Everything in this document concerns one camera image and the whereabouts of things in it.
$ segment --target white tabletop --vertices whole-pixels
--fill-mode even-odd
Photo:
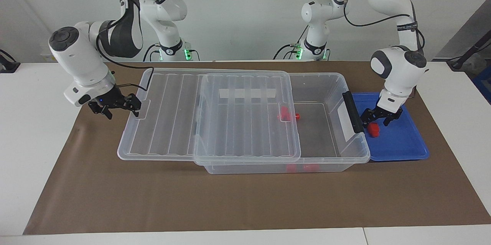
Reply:
[[[462,72],[430,63],[418,85],[430,114],[491,212],[491,105]],[[23,64],[0,74],[0,236],[22,234],[79,109],[63,97],[72,78],[57,63]],[[230,232],[70,234],[0,237],[0,244],[489,244],[491,226]]]

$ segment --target container handle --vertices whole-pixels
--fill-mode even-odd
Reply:
[[[343,93],[343,99],[346,104],[346,109],[348,110],[349,120],[351,121],[351,126],[353,126],[353,131],[355,133],[364,133],[363,123],[361,123],[361,118],[358,115],[358,110],[354,104],[353,94],[350,91],[347,91],[346,93]]]

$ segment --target brown table surface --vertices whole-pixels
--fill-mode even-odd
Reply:
[[[368,62],[152,65],[340,72],[352,92],[384,84]],[[138,83],[143,72],[109,68],[118,83]],[[24,234],[491,224],[421,97],[406,106],[430,151],[427,160],[265,175],[210,175],[192,162],[121,161],[116,149],[128,112],[115,110],[109,121],[84,106]]]

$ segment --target clear plastic lid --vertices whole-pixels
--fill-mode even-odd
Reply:
[[[149,77],[147,70],[140,84]],[[137,97],[142,109],[128,118],[121,159],[220,165],[300,157],[286,72],[157,68]]]

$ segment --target blue plastic tray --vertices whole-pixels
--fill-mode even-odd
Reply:
[[[378,93],[353,93],[356,109],[361,115],[367,108],[373,109]],[[365,130],[368,147],[370,148],[370,159],[372,161],[409,161],[417,159],[428,159],[430,152],[421,137],[414,121],[405,108],[400,118],[391,121],[389,126],[384,126],[384,119],[378,119],[380,136],[371,137]]]

